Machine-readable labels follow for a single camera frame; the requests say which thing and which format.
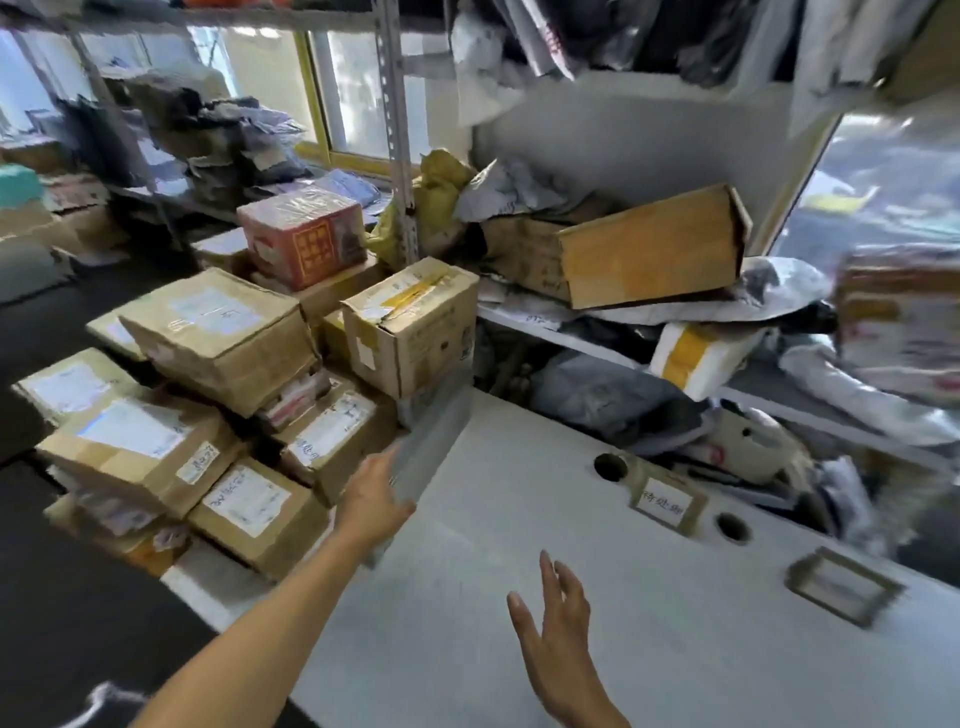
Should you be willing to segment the person's left hand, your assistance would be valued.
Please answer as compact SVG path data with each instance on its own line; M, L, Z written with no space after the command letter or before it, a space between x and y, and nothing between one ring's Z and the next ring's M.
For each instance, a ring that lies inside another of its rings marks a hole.
M360 561L393 539L417 510L411 499L375 501L363 496L363 461L347 481L334 509L332 534L337 544Z

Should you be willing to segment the grey parcel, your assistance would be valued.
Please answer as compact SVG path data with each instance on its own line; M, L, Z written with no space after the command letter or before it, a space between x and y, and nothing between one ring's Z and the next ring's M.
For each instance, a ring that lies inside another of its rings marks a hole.
M418 504L472 418L474 377L453 370L396 443L390 485L396 501Z

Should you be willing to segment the person's left forearm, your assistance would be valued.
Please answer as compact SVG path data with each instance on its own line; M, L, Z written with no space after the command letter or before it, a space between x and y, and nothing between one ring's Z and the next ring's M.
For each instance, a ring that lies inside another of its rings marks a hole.
M273 728L337 602L388 531L336 526L317 552L200 650L129 728Z

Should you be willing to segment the handwritten paper label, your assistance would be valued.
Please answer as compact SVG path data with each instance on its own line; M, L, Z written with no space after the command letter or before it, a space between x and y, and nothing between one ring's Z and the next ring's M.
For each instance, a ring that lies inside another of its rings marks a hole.
M663 468L643 470L629 483L630 508L685 538L693 538L710 497Z

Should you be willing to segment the pile of cardboard boxes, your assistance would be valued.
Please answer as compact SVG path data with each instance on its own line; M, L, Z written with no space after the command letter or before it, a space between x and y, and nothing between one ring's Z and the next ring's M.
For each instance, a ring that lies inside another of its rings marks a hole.
M61 362L21 386L74 410L35 447L67 490L48 519L159 575L179 531L272 582L320 537L361 461L402 434L395 403L328 378L300 302L212 268L117 311L169 381L103 394Z

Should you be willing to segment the dark grey mailer bag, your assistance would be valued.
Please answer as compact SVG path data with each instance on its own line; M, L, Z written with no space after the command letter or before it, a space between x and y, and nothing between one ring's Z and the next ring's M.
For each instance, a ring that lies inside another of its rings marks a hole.
M715 426L709 400L583 353L553 356L530 382L532 410L639 457L674 451Z

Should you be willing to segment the red printed carton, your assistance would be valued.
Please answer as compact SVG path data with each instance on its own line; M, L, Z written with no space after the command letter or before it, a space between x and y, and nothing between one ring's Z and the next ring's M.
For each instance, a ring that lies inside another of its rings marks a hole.
M306 187L236 208L256 269L298 292L366 261L361 205Z

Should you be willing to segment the yellow plastic bag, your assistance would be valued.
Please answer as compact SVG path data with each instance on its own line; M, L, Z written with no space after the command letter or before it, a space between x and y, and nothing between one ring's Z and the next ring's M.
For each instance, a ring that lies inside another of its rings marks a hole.
M467 224L454 217L461 192L477 171L446 149L421 156L419 175L413 179L414 219L421 258L440 259L464 234ZM366 234L365 249L392 272L402 261L402 225L391 201Z

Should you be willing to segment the white carton with round hole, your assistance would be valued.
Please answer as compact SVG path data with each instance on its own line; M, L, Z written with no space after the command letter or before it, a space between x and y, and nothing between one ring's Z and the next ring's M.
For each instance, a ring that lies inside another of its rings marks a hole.
M720 407L714 429L691 445L691 457L758 487L783 480L810 489L814 461L807 447L771 416L755 408Z

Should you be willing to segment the white parcel with yellow tape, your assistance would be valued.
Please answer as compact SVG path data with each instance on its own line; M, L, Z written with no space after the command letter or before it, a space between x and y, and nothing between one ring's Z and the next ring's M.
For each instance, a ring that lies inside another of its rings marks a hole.
M727 384L770 332L770 326L750 323L667 322L647 370L702 402Z

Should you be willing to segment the yellow framed window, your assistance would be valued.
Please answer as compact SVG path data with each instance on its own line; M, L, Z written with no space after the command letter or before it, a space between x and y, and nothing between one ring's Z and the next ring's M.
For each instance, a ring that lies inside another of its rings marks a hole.
M303 31L294 45L313 139L306 156L326 168L391 175L378 45L372 31Z

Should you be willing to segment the metal rack with parcels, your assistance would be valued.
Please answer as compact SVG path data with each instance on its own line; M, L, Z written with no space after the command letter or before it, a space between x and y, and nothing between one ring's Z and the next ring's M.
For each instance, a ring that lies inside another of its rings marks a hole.
M202 61L191 32L73 31L65 39L90 90L58 107L81 159L105 182L233 216L315 178L296 150L306 128L236 94L216 64Z

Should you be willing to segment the silver grey mailer bag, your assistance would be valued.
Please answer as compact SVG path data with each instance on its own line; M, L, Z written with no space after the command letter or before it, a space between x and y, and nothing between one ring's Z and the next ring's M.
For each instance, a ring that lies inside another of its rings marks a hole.
M831 280L809 262L788 257L753 256L744 260L735 284L709 296L594 308L586 315L632 326L754 324L795 313L825 300L832 291Z

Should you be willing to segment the teal box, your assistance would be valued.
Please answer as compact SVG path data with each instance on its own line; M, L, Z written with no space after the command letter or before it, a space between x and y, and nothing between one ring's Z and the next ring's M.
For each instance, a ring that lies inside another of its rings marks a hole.
M43 202L44 187L40 175L17 163L0 163L0 210L13 210Z

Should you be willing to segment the rectangular taped label frame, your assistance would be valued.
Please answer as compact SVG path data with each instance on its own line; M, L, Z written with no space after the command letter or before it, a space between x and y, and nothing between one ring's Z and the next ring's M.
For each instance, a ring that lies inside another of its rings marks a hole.
M826 546L819 546L785 572L783 584L846 623L871 629L906 586L886 573Z

